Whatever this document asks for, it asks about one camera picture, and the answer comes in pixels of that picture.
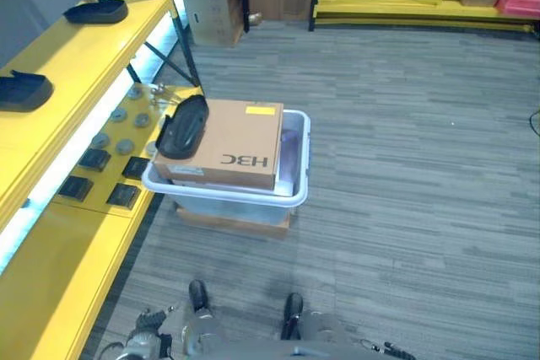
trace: plastic storage bin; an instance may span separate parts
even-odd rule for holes
[[[143,173],[143,184],[156,193],[164,193],[173,198],[188,212],[212,217],[223,217],[279,225],[289,212],[301,205],[308,195],[310,165],[311,121],[306,113],[298,110],[283,111],[283,132],[293,131],[300,136],[295,156],[296,174],[292,196],[262,194],[241,187],[212,187],[211,185],[174,185],[159,176],[152,163]]]

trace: yellow label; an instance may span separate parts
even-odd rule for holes
[[[259,116],[275,116],[275,107],[262,107],[260,105],[248,105],[246,107],[246,114],[256,114]]]

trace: gray carpet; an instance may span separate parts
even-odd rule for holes
[[[284,298],[334,313],[352,342],[418,359],[538,359],[540,43],[437,30],[265,22],[235,48],[194,46],[214,98],[312,119],[310,197],[283,241],[190,228],[156,201],[84,349],[200,277],[229,337],[275,338]],[[175,51],[181,63],[181,53]],[[182,84],[165,68],[159,81]]]

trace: shelf post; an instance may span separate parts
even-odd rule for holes
[[[195,86],[201,86],[201,80],[199,79],[199,75],[197,73],[197,69],[195,68],[195,62],[193,61],[193,55],[192,50],[188,43],[187,33],[184,29],[184,26],[182,25],[182,22],[180,20],[180,15],[178,14],[178,9],[176,8],[175,0],[171,0],[173,5],[173,13],[171,14],[172,23],[175,26],[176,34],[178,35],[178,41],[180,42],[180,46],[182,48],[182,52],[184,53],[184,57],[186,58],[187,67],[189,68],[189,73],[192,75],[193,84]]]

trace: small black tray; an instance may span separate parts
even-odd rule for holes
[[[52,95],[52,83],[34,73],[11,71],[0,77],[0,111],[28,112],[43,105]]]
[[[126,18],[127,5],[123,0],[98,0],[69,8],[64,16],[70,23],[113,24]]]

